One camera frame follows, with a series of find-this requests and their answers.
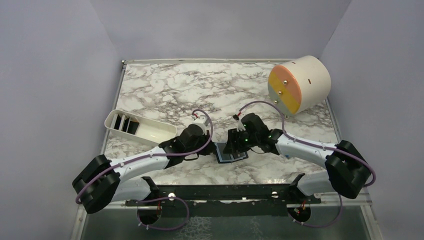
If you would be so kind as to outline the black card holder blue sleeves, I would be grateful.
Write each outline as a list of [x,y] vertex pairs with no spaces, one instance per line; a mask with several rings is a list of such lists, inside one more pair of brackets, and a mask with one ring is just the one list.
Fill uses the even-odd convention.
[[229,164],[229,163],[245,160],[249,157],[247,152],[238,152],[236,154],[224,153],[224,148],[226,147],[225,142],[215,142],[214,145],[215,145],[214,154],[219,164]]

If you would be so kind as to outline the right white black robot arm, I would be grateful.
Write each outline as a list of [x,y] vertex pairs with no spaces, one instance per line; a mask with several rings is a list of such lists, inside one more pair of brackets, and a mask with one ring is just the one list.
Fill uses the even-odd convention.
[[269,129],[258,115],[249,113],[238,121],[236,128],[228,130],[222,153],[239,155],[253,147],[264,153],[294,157],[324,168],[324,172],[301,173],[290,183],[288,196],[296,204],[314,194],[328,192],[355,199],[372,174],[365,159],[349,141],[342,140],[335,145],[308,142],[289,136],[281,129]]

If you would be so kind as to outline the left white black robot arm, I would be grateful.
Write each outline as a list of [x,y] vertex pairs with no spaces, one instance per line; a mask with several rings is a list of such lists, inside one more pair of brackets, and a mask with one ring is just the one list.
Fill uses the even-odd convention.
[[129,200],[125,182],[143,174],[181,164],[189,155],[209,155],[214,130],[203,130],[194,123],[179,136],[166,140],[149,151],[126,158],[94,157],[72,181],[76,204],[88,214],[104,209],[109,203]]

